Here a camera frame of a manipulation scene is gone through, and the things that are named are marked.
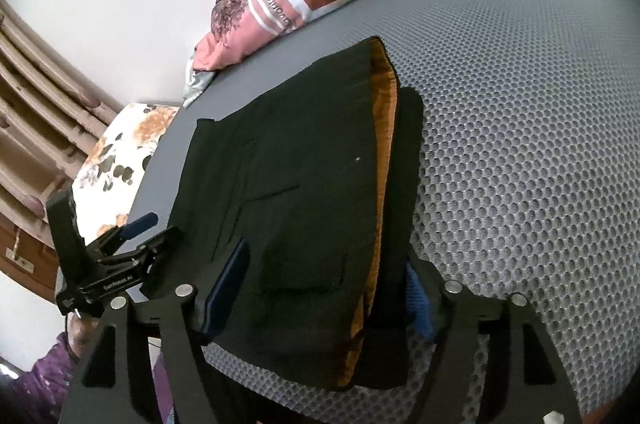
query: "person's arm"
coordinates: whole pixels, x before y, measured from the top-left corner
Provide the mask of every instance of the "person's arm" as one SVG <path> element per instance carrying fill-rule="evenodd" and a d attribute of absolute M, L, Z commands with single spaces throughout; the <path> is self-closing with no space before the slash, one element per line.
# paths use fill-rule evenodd
<path fill-rule="evenodd" d="M 24 422 L 58 422 L 78 357 L 82 355 L 97 323 L 98 320 L 81 320 L 73 314 L 68 319 L 68 332 L 58 336 L 49 353 L 37 360 L 30 372 L 7 383 L 3 388 L 11 399 L 14 412 Z"/>

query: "hand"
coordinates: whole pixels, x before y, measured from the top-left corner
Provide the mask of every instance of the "hand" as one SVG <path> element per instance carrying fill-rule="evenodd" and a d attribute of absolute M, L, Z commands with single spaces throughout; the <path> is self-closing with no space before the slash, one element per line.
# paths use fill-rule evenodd
<path fill-rule="evenodd" d="M 94 336 L 98 323 L 100 323 L 100 319 L 92 318 L 91 316 L 84 315 L 82 318 L 79 318 L 75 312 L 69 314 L 66 332 L 69 347 L 71 351 L 76 354 L 76 357 L 82 357 L 84 348 Z"/>

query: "silver bolt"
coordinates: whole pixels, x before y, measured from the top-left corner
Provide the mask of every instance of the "silver bolt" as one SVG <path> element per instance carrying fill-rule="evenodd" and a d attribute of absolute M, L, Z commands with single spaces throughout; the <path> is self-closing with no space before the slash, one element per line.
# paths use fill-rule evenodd
<path fill-rule="evenodd" d="M 193 287 L 187 283 L 176 287 L 175 295 L 178 298 L 186 298 L 189 294 L 193 292 Z"/>
<path fill-rule="evenodd" d="M 517 307 L 525 307 L 527 306 L 528 301 L 524 294 L 516 292 L 513 296 L 511 296 L 511 303 L 513 303 Z"/>
<path fill-rule="evenodd" d="M 557 411 L 551 411 L 542 417 L 544 424 L 564 424 L 564 415 Z"/>
<path fill-rule="evenodd" d="M 444 283 L 444 290 L 451 294 L 460 294 L 462 292 L 462 283 L 454 279 L 450 279 Z"/>
<path fill-rule="evenodd" d="M 124 305 L 127 304 L 127 299 L 123 296 L 118 296 L 111 300 L 111 308 L 114 310 L 121 309 Z"/>

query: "patterned pillowcase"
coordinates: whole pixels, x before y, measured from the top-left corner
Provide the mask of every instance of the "patterned pillowcase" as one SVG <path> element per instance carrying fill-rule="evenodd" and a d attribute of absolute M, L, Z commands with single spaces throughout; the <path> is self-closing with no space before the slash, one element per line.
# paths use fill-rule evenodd
<path fill-rule="evenodd" d="M 72 186 L 78 230 L 87 244 L 127 223 L 146 167 L 177 111 L 132 103 L 104 131 Z"/>

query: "mesh mattress surface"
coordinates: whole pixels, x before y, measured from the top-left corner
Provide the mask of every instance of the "mesh mattress surface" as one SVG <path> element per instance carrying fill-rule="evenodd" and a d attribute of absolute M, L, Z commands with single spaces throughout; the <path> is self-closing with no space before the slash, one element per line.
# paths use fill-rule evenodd
<path fill-rule="evenodd" d="M 424 99 L 415 251 L 475 293 L 527 293 L 582 411 L 608 402 L 640 360 L 640 0 L 356 0 L 225 72 L 180 112 L 132 216 L 159 209 L 166 220 L 197 118 L 224 117 L 370 35 Z M 395 424 L 432 351 L 417 334 L 409 342 L 409 383 L 388 392 L 313 390 L 215 345 L 206 355 L 318 420 Z M 481 340 L 461 422 L 477 413 L 485 358 Z"/>

